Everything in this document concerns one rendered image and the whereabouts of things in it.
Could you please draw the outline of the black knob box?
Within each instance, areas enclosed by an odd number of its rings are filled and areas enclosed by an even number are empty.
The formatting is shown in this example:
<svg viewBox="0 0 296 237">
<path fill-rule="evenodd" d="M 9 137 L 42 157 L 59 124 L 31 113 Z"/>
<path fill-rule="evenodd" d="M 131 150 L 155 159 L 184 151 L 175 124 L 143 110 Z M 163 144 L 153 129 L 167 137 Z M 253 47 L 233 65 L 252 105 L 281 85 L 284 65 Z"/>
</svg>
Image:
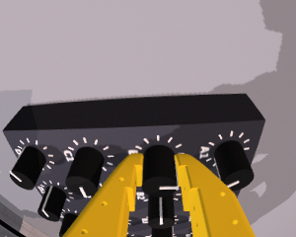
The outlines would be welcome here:
<svg viewBox="0 0 296 237">
<path fill-rule="evenodd" d="M 247 94 L 211 94 L 23 106 L 2 131 L 18 158 L 12 181 L 37 188 L 37 213 L 60 219 L 59 237 L 131 153 L 143 154 L 143 171 L 127 237 L 193 237 L 175 155 L 194 157 L 238 197 L 254 179 L 264 123 Z"/>
</svg>

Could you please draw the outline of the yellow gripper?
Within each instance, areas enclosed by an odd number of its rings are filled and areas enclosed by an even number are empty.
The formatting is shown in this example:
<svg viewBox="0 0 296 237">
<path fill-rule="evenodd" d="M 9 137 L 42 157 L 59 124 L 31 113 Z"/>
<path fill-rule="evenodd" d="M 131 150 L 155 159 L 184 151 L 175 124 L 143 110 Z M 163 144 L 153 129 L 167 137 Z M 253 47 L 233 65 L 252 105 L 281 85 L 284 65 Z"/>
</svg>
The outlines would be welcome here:
<svg viewBox="0 0 296 237">
<path fill-rule="evenodd" d="M 188 154 L 175 159 L 193 237 L 256 237 L 235 194 L 219 178 Z M 127 237 L 142 171 L 142 153 L 126 156 L 62 237 Z"/>
</svg>

